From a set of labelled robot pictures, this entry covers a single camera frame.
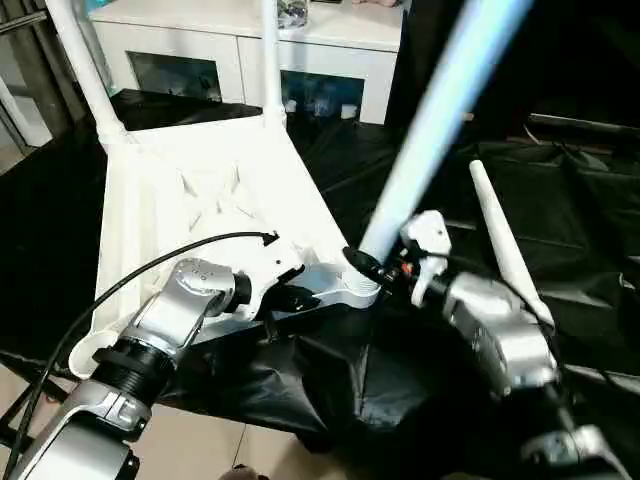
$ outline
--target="floor tile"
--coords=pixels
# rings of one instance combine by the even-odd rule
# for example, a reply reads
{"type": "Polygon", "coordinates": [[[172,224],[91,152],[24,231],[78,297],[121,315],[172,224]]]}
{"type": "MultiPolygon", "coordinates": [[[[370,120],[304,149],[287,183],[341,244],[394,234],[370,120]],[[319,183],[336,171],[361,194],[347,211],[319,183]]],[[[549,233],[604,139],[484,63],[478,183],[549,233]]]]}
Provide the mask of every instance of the floor tile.
{"type": "Polygon", "coordinates": [[[156,405],[151,423],[133,445],[136,480],[216,480],[229,470],[244,425],[156,405]]]}
{"type": "Polygon", "coordinates": [[[242,437],[238,463],[271,480],[356,480],[330,455],[309,453],[295,435],[253,425],[242,437]]]}

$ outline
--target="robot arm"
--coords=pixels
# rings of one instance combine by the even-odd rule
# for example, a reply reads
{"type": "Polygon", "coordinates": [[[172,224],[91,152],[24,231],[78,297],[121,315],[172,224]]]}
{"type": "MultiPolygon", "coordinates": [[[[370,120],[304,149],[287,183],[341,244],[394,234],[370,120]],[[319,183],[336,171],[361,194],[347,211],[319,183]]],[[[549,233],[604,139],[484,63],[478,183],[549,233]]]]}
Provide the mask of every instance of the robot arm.
{"type": "Polygon", "coordinates": [[[165,287],[136,313],[98,368],[64,402],[24,454],[11,480],[135,478],[136,441],[205,317],[251,298],[243,274],[204,260],[178,262],[165,287]]]}
{"type": "Polygon", "coordinates": [[[413,217],[401,238],[400,267],[384,269],[362,252],[345,255],[388,289],[408,286],[416,307],[441,310],[475,353],[513,426],[527,472],[533,478],[630,479],[600,429],[580,424],[572,413],[556,359],[521,297],[501,282],[445,271],[451,242],[437,211],[413,217]]]}

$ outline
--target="tiled floor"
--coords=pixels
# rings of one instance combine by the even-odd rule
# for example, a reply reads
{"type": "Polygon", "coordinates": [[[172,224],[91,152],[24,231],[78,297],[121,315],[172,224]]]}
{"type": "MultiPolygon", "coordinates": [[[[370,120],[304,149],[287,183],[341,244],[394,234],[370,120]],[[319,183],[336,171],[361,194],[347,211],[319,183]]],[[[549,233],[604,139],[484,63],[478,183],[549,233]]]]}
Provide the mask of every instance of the tiled floor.
{"type": "MultiPolygon", "coordinates": [[[[0,413],[25,387],[0,366],[0,413]]],[[[36,434],[57,405],[41,402],[34,419],[36,434]]],[[[138,480],[185,478],[216,480],[233,465],[255,468],[271,480],[355,480],[329,456],[311,455],[295,436],[267,428],[155,406],[142,439],[134,445],[142,461],[138,480]]],[[[8,449],[0,446],[0,472],[8,449]]]]}

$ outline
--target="white cabinet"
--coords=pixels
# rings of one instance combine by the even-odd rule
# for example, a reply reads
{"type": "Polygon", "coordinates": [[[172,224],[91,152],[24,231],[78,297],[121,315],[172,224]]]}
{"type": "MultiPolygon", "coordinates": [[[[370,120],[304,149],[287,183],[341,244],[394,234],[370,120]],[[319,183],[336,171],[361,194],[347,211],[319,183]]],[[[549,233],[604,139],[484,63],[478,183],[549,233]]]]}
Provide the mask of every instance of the white cabinet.
{"type": "MultiPolygon", "coordinates": [[[[245,103],[262,105],[260,40],[239,38],[238,49],[245,103]]],[[[394,54],[286,41],[280,42],[279,51],[282,70],[364,80],[360,121],[384,123],[396,64],[394,54]]]]}
{"type": "MultiPolygon", "coordinates": [[[[183,76],[207,72],[189,81],[208,88],[213,70],[224,102],[262,104],[261,24],[254,0],[116,0],[91,19],[117,89],[158,90],[150,80],[164,76],[155,81],[171,84],[180,68],[183,76]],[[167,57],[181,66],[170,66],[167,57]]],[[[280,32],[280,65],[287,72],[359,80],[360,120],[383,123],[401,29],[402,7],[312,2],[305,27],[280,32]]]]}
{"type": "Polygon", "coordinates": [[[244,103],[240,60],[234,36],[123,23],[96,22],[95,27],[112,81],[118,90],[144,90],[140,81],[144,72],[140,70],[148,66],[138,65],[136,71],[130,52],[147,53],[214,62],[222,101],[244,103]]]}

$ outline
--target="cabinet door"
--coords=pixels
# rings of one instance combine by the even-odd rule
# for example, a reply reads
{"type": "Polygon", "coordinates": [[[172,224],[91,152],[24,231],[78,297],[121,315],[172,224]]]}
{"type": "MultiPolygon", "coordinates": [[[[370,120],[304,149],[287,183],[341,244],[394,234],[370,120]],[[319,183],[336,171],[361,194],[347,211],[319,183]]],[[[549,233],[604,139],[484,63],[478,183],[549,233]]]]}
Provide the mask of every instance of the cabinet door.
{"type": "Polygon", "coordinates": [[[244,103],[236,37],[94,23],[116,89],[244,103]]]}
{"type": "MultiPolygon", "coordinates": [[[[255,38],[240,37],[238,50],[245,102],[261,106],[264,88],[261,42],[255,38]]],[[[361,102],[356,105],[359,106],[360,121],[384,123],[396,64],[395,53],[280,41],[279,54],[280,68],[286,72],[284,80],[294,77],[291,72],[361,80],[361,102]]],[[[282,88],[286,100],[290,86],[283,83],[282,88]]],[[[347,97],[357,88],[349,83],[347,97]]],[[[337,90],[345,90],[341,89],[339,82],[337,90]]]]}

